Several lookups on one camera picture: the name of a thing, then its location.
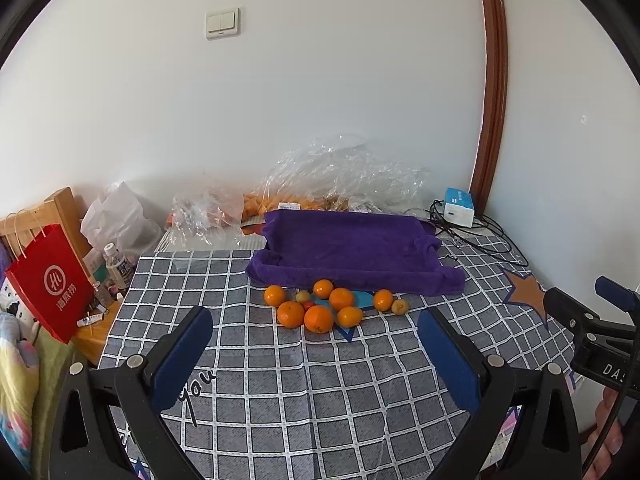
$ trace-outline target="light switch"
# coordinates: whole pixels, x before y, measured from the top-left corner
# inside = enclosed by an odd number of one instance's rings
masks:
[[[212,10],[205,16],[204,35],[208,40],[240,34],[240,8]]]
[[[222,17],[219,14],[209,16],[207,18],[207,32],[217,32],[221,30],[221,18]]]
[[[236,14],[234,12],[225,12],[221,16],[221,30],[227,30],[228,28],[234,28],[236,26]]]

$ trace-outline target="wooden door frame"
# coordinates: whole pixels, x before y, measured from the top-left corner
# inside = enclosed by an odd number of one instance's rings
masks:
[[[507,106],[509,64],[504,0],[482,0],[482,10],[486,37],[484,104],[478,152],[470,186],[477,214],[484,212],[498,163]]]

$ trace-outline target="logo on red bag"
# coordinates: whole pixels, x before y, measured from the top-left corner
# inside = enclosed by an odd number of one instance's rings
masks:
[[[59,296],[65,290],[66,277],[63,270],[52,265],[44,272],[44,288],[52,296]]]

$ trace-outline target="human hand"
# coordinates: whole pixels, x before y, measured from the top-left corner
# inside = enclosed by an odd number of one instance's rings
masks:
[[[616,400],[618,393],[611,388],[605,388],[602,391],[602,400],[596,407],[596,424],[598,429],[590,434],[587,439],[587,443],[589,444],[589,448],[593,447],[593,444],[596,442],[598,435],[600,434],[600,430],[604,426],[607,417],[609,416],[609,412],[613,407],[613,403]],[[620,428],[620,424],[616,420],[611,429],[609,430],[609,434],[604,439],[604,443],[602,447],[598,451],[593,464],[588,469],[588,471],[584,475],[584,480],[597,480],[602,475],[604,475],[605,471],[611,465],[611,455],[615,455],[622,446],[622,428]]]

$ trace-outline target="tangerine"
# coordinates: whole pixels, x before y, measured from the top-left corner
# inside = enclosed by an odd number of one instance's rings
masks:
[[[278,322],[287,328],[298,328],[305,322],[305,309],[297,301],[285,301],[277,311]]]
[[[329,304],[334,310],[340,310],[346,306],[353,306],[353,293],[348,288],[334,288],[329,294]]]
[[[264,291],[264,301],[267,305],[280,306],[287,299],[287,294],[279,285],[269,285]]]
[[[311,306],[305,313],[305,326],[311,332],[325,334],[334,326],[334,315],[325,306]]]
[[[338,325],[353,328],[362,320],[362,311],[357,306],[345,306],[338,311]]]
[[[377,291],[376,295],[373,297],[373,308],[380,312],[386,312],[389,310],[393,302],[394,295],[390,290],[383,288],[382,290]]]
[[[334,284],[329,280],[318,280],[314,285],[314,294],[321,300],[326,300],[334,290]]]

